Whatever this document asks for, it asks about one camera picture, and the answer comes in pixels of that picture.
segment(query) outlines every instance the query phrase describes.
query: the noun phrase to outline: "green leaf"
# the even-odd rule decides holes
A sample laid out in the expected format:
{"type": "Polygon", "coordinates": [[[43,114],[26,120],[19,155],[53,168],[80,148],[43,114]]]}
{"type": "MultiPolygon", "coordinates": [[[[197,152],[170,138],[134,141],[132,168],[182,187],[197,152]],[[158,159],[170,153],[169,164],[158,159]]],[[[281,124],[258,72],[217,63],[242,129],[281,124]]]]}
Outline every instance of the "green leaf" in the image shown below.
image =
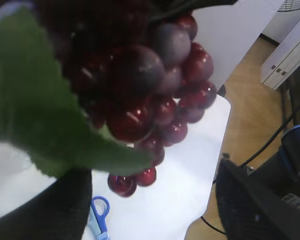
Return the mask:
{"type": "Polygon", "coordinates": [[[0,23],[0,141],[30,153],[39,168],[55,163],[52,173],[64,166],[128,175],[150,166],[144,152],[90,129],[44,29],[26,9],[0,23]]]}

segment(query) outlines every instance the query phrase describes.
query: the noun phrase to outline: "power cord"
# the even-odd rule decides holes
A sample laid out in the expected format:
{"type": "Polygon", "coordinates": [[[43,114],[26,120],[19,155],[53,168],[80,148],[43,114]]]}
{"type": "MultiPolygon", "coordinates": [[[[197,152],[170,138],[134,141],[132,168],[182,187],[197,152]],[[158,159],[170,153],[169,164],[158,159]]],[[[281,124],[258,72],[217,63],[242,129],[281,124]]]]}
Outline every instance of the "power cord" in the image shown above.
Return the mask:
{"type": "Polygon", "coordinates": [[[204,218],[203,216],[201,217],[201,219],[202,219],[202,221],[203,221],[205,224],[207,224],[207,225],[208,225],[210,228],[212,228],[213,230],[217,231],[217,232],[220,233],[220,234],[226,235],[225,232],[223,232],[223,231],[219,230],[218,228],[212,226],[207,220],[205,220],[205,218],[204,218]]]}
{"type": "MultiPolygon", "coordinates": [[[[250,162],[252,162],[256,157],[258,157],[269,145],[275,140],[275,138],[280,134],[280,132],[290,123],[290,121],[296,116],[297,112],[300,110],[300,104],[295,108],[295,111],[287,118],[287,120],[278,128],[277,131],[270,137],[270,139],[266,142],[266,144],[260,148],[259,151],[257,151],[254,155],[252,155],[247,161],[242,163],[239,167],[243,168],[246,165],[248,165],[250,162]]],[[[212,182],[212,185],[215,184],[217,181],[217,178],[215,178],[212,182]]],[[[203,216],[201,216],[201,220],[207,224],[210,228],[217,231],[220,234],[226,235],[225,232],[219,230],[218,228],[212,226],[203,216]]]]}

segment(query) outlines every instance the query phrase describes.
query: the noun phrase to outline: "electric fan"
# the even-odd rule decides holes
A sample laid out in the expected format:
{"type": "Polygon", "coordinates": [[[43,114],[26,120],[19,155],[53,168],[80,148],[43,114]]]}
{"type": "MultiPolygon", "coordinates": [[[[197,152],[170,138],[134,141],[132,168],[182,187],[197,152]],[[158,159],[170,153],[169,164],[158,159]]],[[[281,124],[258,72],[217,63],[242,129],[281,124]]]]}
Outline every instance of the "electric fan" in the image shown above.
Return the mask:
{"type": "Polygon", "coordinates": [[[278,12],[293,12],[300,10],[300,0],[285,0],[278,12]]]}

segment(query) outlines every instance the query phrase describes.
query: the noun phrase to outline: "white table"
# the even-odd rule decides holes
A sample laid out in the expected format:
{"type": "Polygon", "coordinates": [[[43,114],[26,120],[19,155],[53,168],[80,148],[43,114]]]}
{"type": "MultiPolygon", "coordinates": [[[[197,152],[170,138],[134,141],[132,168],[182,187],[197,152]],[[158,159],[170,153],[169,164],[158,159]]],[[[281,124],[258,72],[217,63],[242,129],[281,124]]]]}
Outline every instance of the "white table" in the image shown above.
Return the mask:
{"type": "MultiPolygon", "coordinates": [[[[184,239],[189,225],[206,211],[230,108],[227,100],[217,96],[203,119],[188,126],[186,139],[166,148],[156,182],[138,187],[129,198],[109,190],[107,173],[93,172],[93,195],[110,202],[106,223],[111,240],[184,239]]],[[[54,181],[33,166],[0,176],[0,217],[54,181]]],[[[82,239],[92,240],[87,230],[82,239]]]]}

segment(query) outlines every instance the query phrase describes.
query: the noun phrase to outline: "wooden floor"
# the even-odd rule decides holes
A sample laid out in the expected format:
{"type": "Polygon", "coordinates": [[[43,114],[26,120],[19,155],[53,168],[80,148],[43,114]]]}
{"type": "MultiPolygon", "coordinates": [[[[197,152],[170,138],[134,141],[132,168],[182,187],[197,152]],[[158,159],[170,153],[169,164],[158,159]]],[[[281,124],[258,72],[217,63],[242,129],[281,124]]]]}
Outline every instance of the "wooden floor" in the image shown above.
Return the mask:
{"type": "MultiPolygon", "coordinates": [[[[261,65],[275,47],[259,38],[225,83],[225,98],[231,113],[221,152],[230,154],[237,165],[258,151],[282,124],[280,93],[260,83],[261,65]]],[[[257,168],[271,157],[280,145],[280,138],[268,147],[250,166],[257,168]]],[[[219,219],[214,187],[204,217],[223,230],[219,219]]],[[[186,240],[226,240],[201,219],[188,229],[186,240]]]]}

